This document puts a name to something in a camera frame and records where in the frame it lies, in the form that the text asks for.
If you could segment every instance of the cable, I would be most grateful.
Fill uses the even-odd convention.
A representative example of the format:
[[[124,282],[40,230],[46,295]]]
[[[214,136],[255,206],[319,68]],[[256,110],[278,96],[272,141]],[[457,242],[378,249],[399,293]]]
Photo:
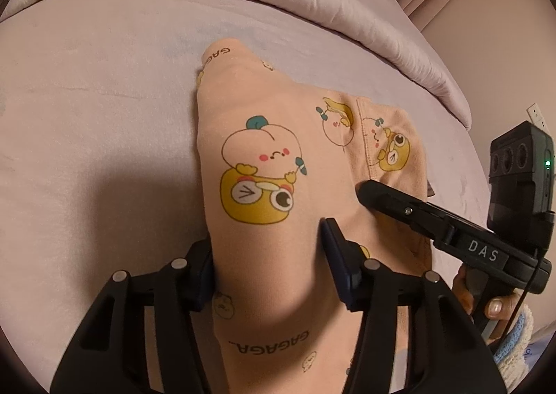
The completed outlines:
[[[523,304],[523,300],[525,300],[525,296],[529,293],[529,290],[531,288],[531,285],[533,284],[533,281],[535,280],[535,278],[537,277],[537,273],[540,269],[540,265],[543,261],[544,255],[546,254],[546,251],[538,251],[537,250],[537,265],[535,266],[535,269],[533,270],[533,274],[531,275],[531,277],[529,278],[529,281],[527,282],[527,285],[525,286],[525,289],[523,290],[523,293],[521,295],[521,297],[519,297],[519,300],[517,302],[517,304],[515,305],[515,308],[512,312],[512,316],[510,317],[510,319],[508,320],[508,323],[506,324],[506,327],[504,328],[504,332],[502,332],[502,336],[499,339],[499,343],[504,342],[505,337],[508,335],[510,328],[512,327],[512,323],[514,323],[515,320],[515,316],[517,315],[519,308],[521,308],[521,305]]]

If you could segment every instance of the metal screw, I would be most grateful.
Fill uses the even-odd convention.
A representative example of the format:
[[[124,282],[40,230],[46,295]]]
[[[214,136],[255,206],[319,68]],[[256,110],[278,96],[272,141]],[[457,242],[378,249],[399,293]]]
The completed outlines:
[[[184,258],[177,258],[172,261],[172,268],[176,270],[181,270],[187,267],[187,261]]]
[[[380,262],[376,259],[367,259],[363,262],[363,265],[365,265],[365,268],[368,270],[378,270],[380,268]]]
[[[437,283],[440,281],[440,275],[437,272],[428,271],[425,273],[425,279],[431,283]]]
[[[115,272],[112,275],[112,279],[116,282],[116,283],[120,283],[122,282],[124,279],[127,278],[127,273],[124,272],[123,270],[118,270],[117,272]]]

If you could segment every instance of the camera lens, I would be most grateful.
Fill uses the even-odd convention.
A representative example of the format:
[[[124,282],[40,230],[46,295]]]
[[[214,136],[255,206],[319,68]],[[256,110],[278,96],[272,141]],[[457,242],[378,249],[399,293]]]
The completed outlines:
[[[498,166],[500,165],[500,159],[498,158],[498,154],[494,154],[492,157],[492,172],[498,171]]]
[[[523,168],[527,163],[527,148],[525,144],[521,143],[518,147],[518,166]]]
[[[502,170],[505,173],[507,173],[510,169],[512,169],[513,158],[514,155],[512,154],[512,150],[507,147],[504,150],[504,155],[502,156]]]

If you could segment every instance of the cartoon bun character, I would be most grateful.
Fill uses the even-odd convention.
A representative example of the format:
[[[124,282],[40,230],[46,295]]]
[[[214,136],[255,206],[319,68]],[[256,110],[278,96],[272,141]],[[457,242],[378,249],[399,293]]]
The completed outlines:
[[[303,368],[303,372],[307,372],[312,364],[315,362],[316,352],[311,352],[309,356],[307,356],[303,362],[301,363],[301,367]]]
[[[337,146],[347,146],[354,137],[351,108],[328,97],[322,100],[326,103],[326,110],[321,107],[316,107],[316,110],[322,118],[324,135]]]
[[[212,307],[216,315],[226,320],[230,320],[236,312],[232,298],[221,292],[216,292],[214,294]]]
[[[383,171],[401,170],[409,159],[409,140],[402,134],[397,134],[389,128],[384,128],[386,148],[381,149],[377,156],[380,169]]]
[[[263,116],[248,119],[245,127],[222,146],[231,167],[220,181],[222,206],[242,223],[281,222],[294,206],[297,173],[307,175],[301,147],[290,130]]]

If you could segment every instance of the wall outlet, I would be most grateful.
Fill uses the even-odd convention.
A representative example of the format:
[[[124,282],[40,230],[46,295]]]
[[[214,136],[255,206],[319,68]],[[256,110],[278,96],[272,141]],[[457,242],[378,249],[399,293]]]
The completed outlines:
[[[543,113],[540,111],[540,107],[534,103],[527,109],[527,114],[531,119],[531,123],[541,129],[543,132],[550,135],[548,131],[547,123],[544,121]]]

